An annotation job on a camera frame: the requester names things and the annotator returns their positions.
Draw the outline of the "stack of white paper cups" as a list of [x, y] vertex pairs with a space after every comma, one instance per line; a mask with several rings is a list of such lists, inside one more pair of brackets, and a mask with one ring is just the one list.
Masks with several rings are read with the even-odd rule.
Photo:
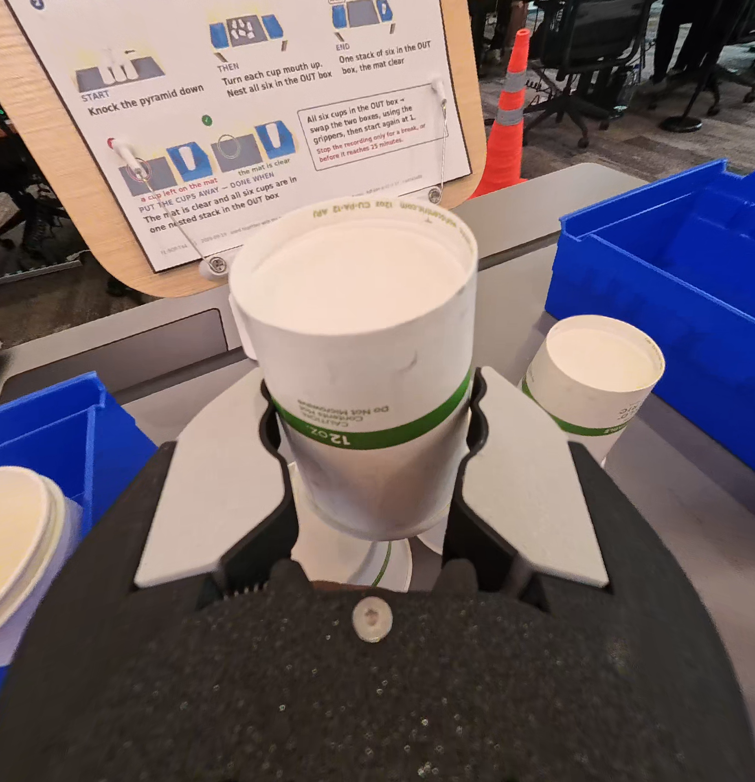
[[83, 510], [51, 479], [0, 466], [0, 669], [75, 550]]

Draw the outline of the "orange traffic cone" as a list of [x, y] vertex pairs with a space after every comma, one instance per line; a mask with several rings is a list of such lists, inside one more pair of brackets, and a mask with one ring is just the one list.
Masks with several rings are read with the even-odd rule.
[[524, 182], [520, 173], [530, 38], [526, 27], [516, 34], [487, 142], [485, 169], [472, 200]]

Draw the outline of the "wooden instruction board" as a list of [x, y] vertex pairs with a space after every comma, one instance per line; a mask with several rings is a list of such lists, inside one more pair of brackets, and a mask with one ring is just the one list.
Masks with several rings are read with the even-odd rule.
[[[471, 173], [440, 186], [435, 207], [452, 210], [476, 189], [485, 169], [486, 136], [465, 1], [442, 1], [452, 104], [457, 102]], [[31, 157], [60, 198], [95, 259], [126, 286], [152, 297], [179, 298], [226, 286], [227, 271], [203, 260], [154, 272], [109, 183], [82, 139], [9, 4], [0, 2], [0, 100]]]

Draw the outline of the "black office chair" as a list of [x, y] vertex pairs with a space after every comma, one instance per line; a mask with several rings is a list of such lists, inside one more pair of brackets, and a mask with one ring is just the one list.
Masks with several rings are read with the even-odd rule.
[[548, 99], [527, 105], [524, 137], [540, 123], [569, 117], [580, 130], [578, 148], [587, 149], [586, 116], [610, 124], [608, 110], [590, 103], [573, 88], [578, 77], [628, 64], [646, 34], [651, 1], [543, 1], [535, 2], [542, 18], [532, 36], [529, 71], [549, 90]]

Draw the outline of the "blue plastic bin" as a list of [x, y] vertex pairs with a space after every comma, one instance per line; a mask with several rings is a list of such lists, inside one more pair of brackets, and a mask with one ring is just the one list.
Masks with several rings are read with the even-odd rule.
[[0, 466], [29, 468], [79, 503], [77, 546], [156, 450], [93, 372], [0, 405]]
[[755, 471], [755, 171], [716, 160], [560, 219], [546, 312], [651, 337], [655, 394]]

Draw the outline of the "white paper cup green band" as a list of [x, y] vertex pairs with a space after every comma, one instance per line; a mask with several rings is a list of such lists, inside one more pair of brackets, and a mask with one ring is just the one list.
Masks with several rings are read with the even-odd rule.
[[440, 522], [466, 450], [478, 243], [419, 200], [302, 207], [228, 276], [320, 518], [364, 540]]
[[665, 368], [660, 347], [640, 329], [579, 315], [549, 329], [518, 387], [604, 466]]
[[317, 520], [300, 522], [292, 558], [312, 581], [407, 592], [413, 573], [408, 539], [366, 541]]

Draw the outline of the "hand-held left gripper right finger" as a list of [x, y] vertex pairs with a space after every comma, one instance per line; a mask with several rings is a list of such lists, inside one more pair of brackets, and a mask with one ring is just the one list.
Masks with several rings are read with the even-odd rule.
[[570, 443], [548, 414], [491, 367], [474, 374], [442, 564], [470, 562], [478, 588], [512, 597], [540, 576], [609, 585]]

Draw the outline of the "white board stand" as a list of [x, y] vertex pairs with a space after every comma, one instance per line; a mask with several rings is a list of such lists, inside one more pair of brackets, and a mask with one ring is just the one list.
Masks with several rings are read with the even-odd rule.
[[252, 344], [252, 340], [248, 334], [245, 315], [242, 312], [241, 308], [236, 303], [233, 295], [230, 293], [228, 294], [228, 303], [235, 321], [237, 334], [240, 340], [241, 347], [246, 357], [257, 364], [258, 359], [255, 354], [255, 348]]

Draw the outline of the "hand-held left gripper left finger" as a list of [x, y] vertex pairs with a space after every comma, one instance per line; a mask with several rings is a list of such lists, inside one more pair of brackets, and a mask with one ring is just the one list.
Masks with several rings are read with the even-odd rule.
[[205, 406], [177, 438], [135, 585], [210, 576], [237, 592], [267, 581], [298, 538], [280, 443], [263, 373], [248, 373]]

